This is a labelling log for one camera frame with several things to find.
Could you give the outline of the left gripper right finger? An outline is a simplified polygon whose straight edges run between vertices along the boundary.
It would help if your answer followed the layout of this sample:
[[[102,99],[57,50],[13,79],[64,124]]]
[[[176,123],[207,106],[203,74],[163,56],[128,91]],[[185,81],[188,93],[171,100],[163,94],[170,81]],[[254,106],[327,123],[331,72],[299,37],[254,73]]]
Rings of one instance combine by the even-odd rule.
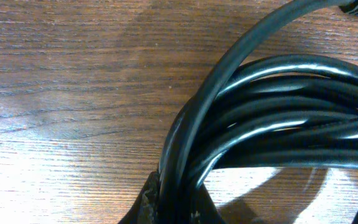
[[[194,223],[225,224],[204,184],[194,197]]]

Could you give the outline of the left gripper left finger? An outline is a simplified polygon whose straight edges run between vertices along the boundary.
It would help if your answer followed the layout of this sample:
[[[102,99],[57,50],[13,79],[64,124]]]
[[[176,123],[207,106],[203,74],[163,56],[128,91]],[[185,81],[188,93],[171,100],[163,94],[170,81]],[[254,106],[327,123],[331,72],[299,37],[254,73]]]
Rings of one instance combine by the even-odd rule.
[[[134,204],[119,224],[157,224],[159,173],[153,171],[148,176]]]

